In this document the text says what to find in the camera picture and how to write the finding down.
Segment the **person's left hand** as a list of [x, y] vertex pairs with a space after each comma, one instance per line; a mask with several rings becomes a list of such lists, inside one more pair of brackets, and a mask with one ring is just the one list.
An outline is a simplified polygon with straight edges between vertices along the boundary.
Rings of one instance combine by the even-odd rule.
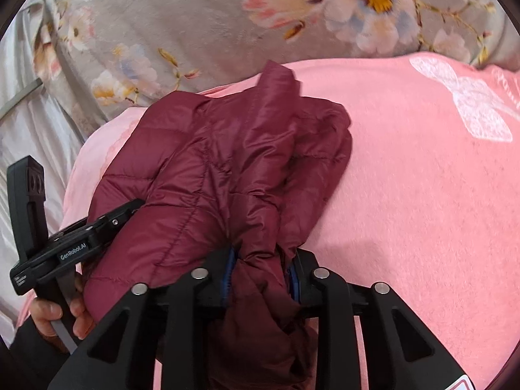
[[[84, 279], [78, 272], [75, 274], [75, 288], [75, 297], [69, 303], [71, 314], [75, 319], [72, 331], [75, 337], [84, 340], [91, 333], [96, 322], [85, 307], [83, 298]], [[55, 346], [62, 343], [52, 326], [53, 321], [58, 321], [63, 317], [63, 308], [59, 304], [35, 298], [29, 305], [29, 313], [38, 332], [46, 341], [53, 343]]]

